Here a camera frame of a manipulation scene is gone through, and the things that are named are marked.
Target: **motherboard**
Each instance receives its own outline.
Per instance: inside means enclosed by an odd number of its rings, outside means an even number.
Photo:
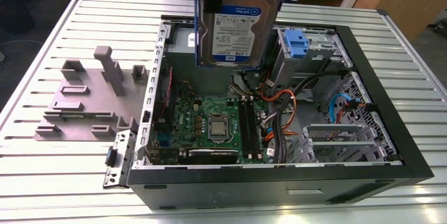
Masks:
[[[197,163],[265,163],[259,124],[265,104],[245,98],[181,97],[176,99],[170,132],[156,132],[158,163],[174,165],[196,157]]]

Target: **hard drive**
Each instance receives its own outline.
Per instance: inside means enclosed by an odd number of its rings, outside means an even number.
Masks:
[[[281,0],[221,0],[220,11],[205,13],[198,0],[200,66],[257,68]]]

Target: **ram slot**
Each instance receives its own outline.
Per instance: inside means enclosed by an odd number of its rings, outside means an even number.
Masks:
[[[245,102],[239,101],[237,103],[237,110],[239,110],[239,130],[240,130],[240,137],[243,139],[243,155],[248,157],[251,154],[251,143],[249,143],[249,136],[248,136],[248,127],[247,127],[247,111],[245,111]]]
[[[256,127],[256,114],[255,109],[252,107],[252,101],[245,103],[245,113],[247,113],[247,120],[248,120],[248,136],[249,136],[249,144],[251,144],[251,154],[252,158],[257,159],[259,154],[259,140],[257,140],[257,127]]]

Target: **blue latch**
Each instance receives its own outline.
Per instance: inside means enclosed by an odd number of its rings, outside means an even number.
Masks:
[[[292,58],[301,58],[303,56],[305,56],[308,50],[308,40],[300,29],[285,30],[285,42],[288,48],[291,49]]]

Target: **black cable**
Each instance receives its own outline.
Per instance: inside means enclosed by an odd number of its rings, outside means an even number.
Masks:
[[[328,71],[328,72],[321,72],[317,73],[309,77],[307,77],[301,82],[297,84],[297,86],[293,89],[293,94],[295,96],[300,93],[301,89],[305,88],[305,86],[315,80],[319,79],[323,76],[327,75],[345,75],[348,74],[349,71],[343,70],[343,71]],[[276,148],[275,146],[275,154],[273,154],[273,160],[277,160],[279,163],[285,163],[285,138],[284,138],[284,133],[281,131],[281,124],[280,124],[280,116],[281,112],[285,109],[287,103],[291,100],[291,96],[285,98],[285,100],[281,102],[277,114],[273,118],[273,138],[275,138],[275,145],[276,142],[279,142],[279,147]]]
[[[248,91],[249,91],[251,93],[253,93],[253,95],[256,95],[256,91],[255,91],[255,89],[252,88],[252,86],[249,85],[249,83],[248,83],[248,81],[247,81],[247,79],[245,79],[245,76],[247,76],[247,72],[243,70],[241,73],[240,73],[240,78],[241,78],[241,80],[243,80],[243,83],[244,83],[244,85],[245,85]]]

